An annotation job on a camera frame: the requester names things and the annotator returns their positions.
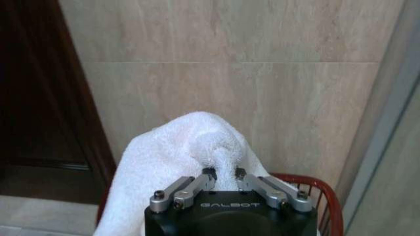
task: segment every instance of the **wooden door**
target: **wooden door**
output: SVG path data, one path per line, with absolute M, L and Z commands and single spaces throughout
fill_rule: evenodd
M 92 172 L 114 162 L 56 0 L 0 1 L 1 163 Z

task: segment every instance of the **red basket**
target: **red basket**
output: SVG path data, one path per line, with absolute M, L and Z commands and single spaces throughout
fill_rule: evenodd
M 336 198 L 334 191 L 329 187 L 329 185 L 318 180 L 317 178 L 312 178 L 308 176 L 298 176 L 298 175 L 288 175 L 288 174 L 278 174 L 278 173 L 270 173 L 272 176 L 277 177 L 282 181 L 288 183 L 294 183 L 297 185 L 297 188 L 304 188 L 304 185 L 308 186 L 308 195 L 313 194 L 313 188 L 318 189 L 320 193 L 317 194 L 317 197 L 314 198 L 312 195 L 312 198 L 316 199 L 316 209 L 318 212 L 318 215 L 322 216 L 322 218 L 318 220 L 318 231 L 322 236 L 342 236 L 342 215 L 341 215 L 341 207 L 338 200 Z M 97 209 L 97 215 L 96 215 L 96 224 L 98 223 L 106 198 L 108 198 L 108 191 L 106 189 L 105 194 L 102 195 L 101 202 L 98 204 Z M 322 199 L 322 196 L 326 200 L 326 205 L 324 207 L 324 210 L 320 211 L 320 202 Z

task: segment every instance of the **marble wall tile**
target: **marble wall tile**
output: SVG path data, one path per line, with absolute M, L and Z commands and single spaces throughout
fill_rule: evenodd
M 404 0 L 60 0 L 88 61 L 378 62 Z
M 82 61 L 172 61 L 168 2 L 60 0 Z
M 336 184 L 376 63 L 85 63 L 84 67 L 94 81 L 93 98 L 117 160 L 132 137 L 204 110 L 244 134 L 269 171 L 312 175 Z

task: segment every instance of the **white towel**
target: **white towel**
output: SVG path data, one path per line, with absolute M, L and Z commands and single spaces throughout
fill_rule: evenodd
M 193 112 L 132 139 L 112 181 L 94 236 L 144 235 L 144 209 L 154 190 L 214 167 L 214 190 L 237 190 L 234 168 L 268 176 L 244 136 L 217 115 Z

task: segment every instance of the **gray wall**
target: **gray wall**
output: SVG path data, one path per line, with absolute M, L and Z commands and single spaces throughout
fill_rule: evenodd
M 420 233 L 420 85 L 408 104 L 348 236 Z
M 61 0 L 116 161 L 196 110 L 336 185 L 402 0 Z

